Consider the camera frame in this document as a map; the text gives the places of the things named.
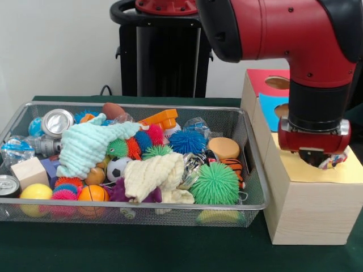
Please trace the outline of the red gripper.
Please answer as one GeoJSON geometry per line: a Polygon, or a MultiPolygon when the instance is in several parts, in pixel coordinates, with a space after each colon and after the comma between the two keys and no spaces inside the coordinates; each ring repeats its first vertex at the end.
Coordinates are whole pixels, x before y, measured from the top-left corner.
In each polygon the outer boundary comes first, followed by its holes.
{"type": "Polygon", "coordinates": [[[311,133],[292,126],[287,117],[278,122],[278,144],[280,149],[299,152],[307,164],[319,167],[325,161],[325,154],[341,154],[351,138],[351,124],[342,119],[334,131],[311,133]]]}

